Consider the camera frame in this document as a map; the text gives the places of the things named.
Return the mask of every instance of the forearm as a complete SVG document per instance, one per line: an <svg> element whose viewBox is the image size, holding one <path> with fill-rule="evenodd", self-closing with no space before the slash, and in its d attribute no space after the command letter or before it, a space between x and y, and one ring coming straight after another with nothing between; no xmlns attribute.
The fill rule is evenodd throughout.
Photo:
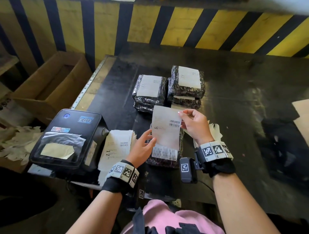
<svg viewBox="0 0 309 234"><path fill-rule="evenodd" d="M214 191L227 234L280 234L236 174L216 175Z"/></svg>
<svg viewBox="0 0 309 234"><path fill-rule="evenodd" d="M121 193L101 191L67 234L111 233L121 200Z"/></svg>

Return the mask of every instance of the cable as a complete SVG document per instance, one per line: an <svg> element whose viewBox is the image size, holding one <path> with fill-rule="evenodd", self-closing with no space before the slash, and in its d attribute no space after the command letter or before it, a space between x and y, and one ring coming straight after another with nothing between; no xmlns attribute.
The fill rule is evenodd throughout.
<svg viewBox="0 0 309 234"><path fill-rule="evenodd" d="M214 190L212 188L210 188L207 184L205 184L203 181L200 181L200 180L197 180L198 182L201 182L202 184L206 185L213 193L214 193Z"/></svg>

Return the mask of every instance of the yellow and black striped wall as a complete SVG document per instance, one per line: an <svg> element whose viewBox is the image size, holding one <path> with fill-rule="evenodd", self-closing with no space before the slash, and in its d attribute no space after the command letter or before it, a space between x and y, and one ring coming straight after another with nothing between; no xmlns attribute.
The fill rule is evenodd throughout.
<svg viewBox="0 0 309 234"><path fill-rule="evenodd" d="M92 0L0 0L0 41L27 78L56 51L92 69L126 41L309 58L303 15L145 6Z"/></svg>

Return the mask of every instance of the pink shirt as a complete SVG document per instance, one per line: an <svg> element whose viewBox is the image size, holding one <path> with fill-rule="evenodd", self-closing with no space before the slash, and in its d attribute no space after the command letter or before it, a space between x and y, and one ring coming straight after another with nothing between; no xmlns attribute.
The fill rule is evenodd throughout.
<svg viewBox="0 0 309 234"><path fill-rule="evenodd" d="M195 211L177 211L173 213L161 200L150 200L143 208L145 227L156 227L158 234L165 234L165 227L180 228L179 223L195 224L198 230L207 234L224 234L224 231L205 216ZM133 231L133 223L128 223L121 234Z"/></svg>

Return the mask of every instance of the cardboard box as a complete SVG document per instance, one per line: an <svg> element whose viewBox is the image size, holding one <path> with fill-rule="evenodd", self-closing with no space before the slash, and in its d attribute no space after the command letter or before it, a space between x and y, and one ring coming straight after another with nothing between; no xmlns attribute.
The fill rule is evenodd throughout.
<svg viewBox="0 0 309 234"><path fill-rule="evenodd" d="M48 125L61 109L71 107L91 75L83 54L58 51L12 94L12 99Z"/></svg>

